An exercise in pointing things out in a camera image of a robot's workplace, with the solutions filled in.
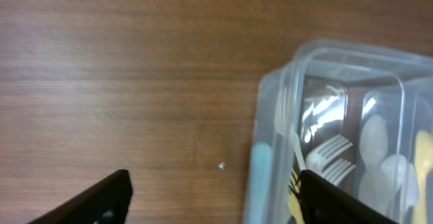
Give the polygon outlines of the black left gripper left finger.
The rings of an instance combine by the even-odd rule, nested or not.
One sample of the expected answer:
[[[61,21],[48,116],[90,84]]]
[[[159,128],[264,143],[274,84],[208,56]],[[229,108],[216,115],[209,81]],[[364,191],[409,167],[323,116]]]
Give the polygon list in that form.
[[[120,169],[30,224],[124,224],[132,196],[129,171]]]

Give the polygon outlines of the yellow plastic fork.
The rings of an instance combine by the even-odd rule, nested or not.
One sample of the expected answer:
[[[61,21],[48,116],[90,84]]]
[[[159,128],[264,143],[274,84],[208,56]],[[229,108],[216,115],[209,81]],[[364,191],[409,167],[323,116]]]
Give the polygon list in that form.
[[[300,190],[300,180],[295,170],[292,171],[289,183],[288,209],[291,214],[288,223],[304,224],[301,207],[297,194]]]

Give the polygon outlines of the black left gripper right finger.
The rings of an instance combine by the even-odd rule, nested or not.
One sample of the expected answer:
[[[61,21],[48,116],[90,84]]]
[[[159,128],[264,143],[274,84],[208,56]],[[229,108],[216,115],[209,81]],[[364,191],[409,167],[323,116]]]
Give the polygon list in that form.
[[[305,224],[395,224],[311,170],[303,170],[299,179]]]

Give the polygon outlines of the yellow plastic spoon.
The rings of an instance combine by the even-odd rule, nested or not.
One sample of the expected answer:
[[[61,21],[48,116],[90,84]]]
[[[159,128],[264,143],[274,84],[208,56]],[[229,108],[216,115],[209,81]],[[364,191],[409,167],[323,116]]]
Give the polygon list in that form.
[[[419,201],[413,208],[412,223],[427,224],[426,184],[428,173],[432,170],[432,135],[419,131],[415,139],[415,172],[419,188]]]

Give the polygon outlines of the white plastic spoon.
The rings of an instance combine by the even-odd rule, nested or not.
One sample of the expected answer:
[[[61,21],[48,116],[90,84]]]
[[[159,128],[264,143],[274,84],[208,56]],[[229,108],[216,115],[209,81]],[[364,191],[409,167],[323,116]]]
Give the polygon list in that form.
[[[375,114],[370,116],[361,130],[359,151],[367,170],[377,168],[388,152],[386,120]]]
[[[383,161],[380,168],[388,175],[389,180],[396,184],[394,192],[401,193],[400,214],[404,217],[419,200],[415,167],[413,163],[407,161],[404,155],[393,154]]]

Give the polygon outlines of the white plastic fork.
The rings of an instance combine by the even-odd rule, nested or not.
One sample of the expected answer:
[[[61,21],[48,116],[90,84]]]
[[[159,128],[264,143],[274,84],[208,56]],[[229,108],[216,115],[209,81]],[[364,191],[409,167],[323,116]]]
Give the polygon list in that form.
[[[306,169],[305,160],[300,147],[299,136],[292,132],[292,123],[289,119],[288,110],[288,89],[283,87],[277,95],[275,104],[274,127],[275,131],[288,141],[288,144],[293,149],[296,161],[300,171]]]
[[[322,177],[331,184],[338,186],[355,168],[355,164],[340,158],[324,170]]]
[[[324,168],[353,145],[347,138],[337,134],[321,143],[306,156],[306,168],[321,174]]]

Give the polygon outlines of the blue plastic fork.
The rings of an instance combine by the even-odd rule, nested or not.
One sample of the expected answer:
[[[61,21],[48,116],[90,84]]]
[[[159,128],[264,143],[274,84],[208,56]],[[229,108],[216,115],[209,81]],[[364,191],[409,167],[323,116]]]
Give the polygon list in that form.
[[[267,143],[259,142],[252,148],[249,178],[248,217],[250,223],[261,223],[266,204],[271,161],[273,155]]]

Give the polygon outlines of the clear left plastic container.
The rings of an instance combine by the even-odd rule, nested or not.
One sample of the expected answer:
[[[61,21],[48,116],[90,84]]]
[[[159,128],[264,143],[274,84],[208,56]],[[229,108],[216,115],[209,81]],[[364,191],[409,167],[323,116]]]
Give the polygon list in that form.
[[[432,58],[319,39],[259,85],[245,223],[300,223],[316,172],[395,223],[432,222]]]

